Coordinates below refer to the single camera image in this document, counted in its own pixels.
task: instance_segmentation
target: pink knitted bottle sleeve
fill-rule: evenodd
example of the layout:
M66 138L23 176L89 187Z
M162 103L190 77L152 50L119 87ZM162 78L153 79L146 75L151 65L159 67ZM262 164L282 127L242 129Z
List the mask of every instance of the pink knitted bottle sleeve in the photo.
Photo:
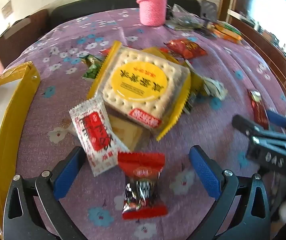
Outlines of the pink knitted bottle sleeve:
M143 25L160 26L165 23L167 0L136 0Z

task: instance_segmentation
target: table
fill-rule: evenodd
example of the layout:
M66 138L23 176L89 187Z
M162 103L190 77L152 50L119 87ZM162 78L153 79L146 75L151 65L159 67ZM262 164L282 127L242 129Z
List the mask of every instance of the table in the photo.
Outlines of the table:
M197 73L219 80L229 93L224 101L199 98L191 114L183 114L160 142L151 139L142 149L166 156L159 187L169 210L167 216L122 220L123 172L115 167L94 178L90 165L83 165L61 203L89 239L186 239L214 201L189 163L189 149L200 145L223 169L251 176L258 167L245 160L248 141L232 128L232 117L241 114L253 119L247 89L259 90L266 108L284 115L285 96L267 64L247 43L209 40L195 32L173 31L165 26L143 26L137 8L96 13L59 25L9 65L11 68L33 61L42 79L23 128L17 157L17 173L28 178L53 168L74 146L80 145L66 130L68 110L86 98L91 86L82 79L87 67L80 55L97 55L114 40L144 49L162 47L164 42L184 37L208 52L191 61ZM42 209L40 213L53 232ZM223 228L231 218L229 214Z

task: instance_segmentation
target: black headboard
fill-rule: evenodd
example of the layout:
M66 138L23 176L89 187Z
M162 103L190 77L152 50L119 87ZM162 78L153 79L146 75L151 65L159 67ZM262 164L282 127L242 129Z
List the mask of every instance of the black headboard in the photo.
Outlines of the black headboard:
M167 0L167 4L178 4L190 13L200 15L201 6L197 0ZM50 15L51 28L89 14L114 9L139 7L136 0L81 0L59 6Z

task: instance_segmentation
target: purple floral tablecloth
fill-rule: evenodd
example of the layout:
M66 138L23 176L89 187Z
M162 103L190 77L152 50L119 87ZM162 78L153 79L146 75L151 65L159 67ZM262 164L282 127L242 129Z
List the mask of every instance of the purple floral tablecloth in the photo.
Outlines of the purple floral tablecloth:
M189 149L200 145L223 169L251 176L257 166L245 160L248 140L232 128L232 117L241 114L253 118L247 89L259 90L266 108L283 115L285 96L267 64L248 44L209 40L195 32L173 31L165 26L143 26L137 8L96 13L61 24L8 67L32 61L41 76L23 128L16 165L17 173L29 178L52 169L74 146L80 145L64 126L70 119L68 110L86 98L91 86L82 79L87 67L80 55L98 55L114 40L144 49L162 47L164 42L183 37L208 52L207 56L192 60L197 73L219 80L229 93L224 101L199 98L190 115L183 114L160 142L151 139L143 149L166 155L159 186L161 199L168 206L167 216L122 220L123 172L115 167L94 178L90 165L83 165L67 196L60 201L89 239L186 239L214 201L189 164ZM55 233L43 209L41 216Z

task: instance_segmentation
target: yellow oval label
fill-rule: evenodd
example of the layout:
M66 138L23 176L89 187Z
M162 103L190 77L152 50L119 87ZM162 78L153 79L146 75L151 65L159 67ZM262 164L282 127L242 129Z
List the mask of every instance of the yellow oval label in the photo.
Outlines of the yellow oval label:
M167 78L157 66L133 61L120 66L112 76L112 88L121 98L132 102L157 99L167 88Z

